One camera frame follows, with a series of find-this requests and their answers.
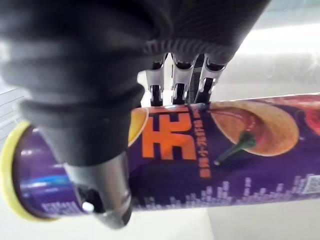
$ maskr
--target can lid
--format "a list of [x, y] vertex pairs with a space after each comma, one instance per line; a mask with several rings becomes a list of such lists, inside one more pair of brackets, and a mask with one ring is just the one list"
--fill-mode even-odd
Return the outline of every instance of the can lid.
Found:
[[20, 217], [37, 222], [51, 222], [57, 218], [39, 218], [30, 214], [20, 203], [12, 178], [12, 166], [16, 147], [21, 136], [30, 126], [27, 121], [20, 122], [7, 137], [0, 156], [1, 193], [6, 204]]

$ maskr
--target red chili pepper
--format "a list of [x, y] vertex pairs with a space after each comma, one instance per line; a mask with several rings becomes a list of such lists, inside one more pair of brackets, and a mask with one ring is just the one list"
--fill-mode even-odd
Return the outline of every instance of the red chili pepper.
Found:
[[309, 110], [305, 111], [305, 122], [307, 125], [320, 136], [320, 110]]
[[238, 151], [254, 148], [266, 140], [266, 125], [261, 118], [250, 111], [236, 107], [225, 107], [211, 109], [210, 113], [230, 116], [242, 121], [244, 124], [244, 130], [240, 133], [237, 144], [219, 156], [214, 161], [214, 164], [216, 165], [220, 165]]
[[267, 103], [291, 106], [303, 110], [319, 109], [320, 110], [320, 95], [298, 95], [286, 97], [271, 97], [262, 98], [262, 101]]

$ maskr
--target product label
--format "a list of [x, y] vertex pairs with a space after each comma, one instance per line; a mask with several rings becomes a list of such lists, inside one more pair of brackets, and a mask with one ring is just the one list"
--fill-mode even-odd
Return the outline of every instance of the product label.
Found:
[[319, 109], [316, 95], [149, 108], [129, 151], [136, 207], [320, 197]]

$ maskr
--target purple can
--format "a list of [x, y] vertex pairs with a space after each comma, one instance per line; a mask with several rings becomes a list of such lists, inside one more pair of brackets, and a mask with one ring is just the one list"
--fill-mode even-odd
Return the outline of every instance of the purple can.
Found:
[[[163, 210], [320, 197], [320, 96], [137, 108], [129, 132], [133, 208]], [[38, 128], [1, 154], [3, 195], [30, 220], [84, 215]]]

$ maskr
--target green pepper stem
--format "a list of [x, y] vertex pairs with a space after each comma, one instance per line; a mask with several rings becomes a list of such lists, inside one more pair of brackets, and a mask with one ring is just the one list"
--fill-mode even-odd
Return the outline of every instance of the green pepper stem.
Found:
[[226, 161], [233, 154], [243, 150], [254, 148], [257, 145], [256, 137], [249, 131], [243, 131], [240, 134], [239, 141], [237, 144], [230, 147], [222, 155], [220, 155], [215, 161], [214, 164], [219, 166], [222, 162]]

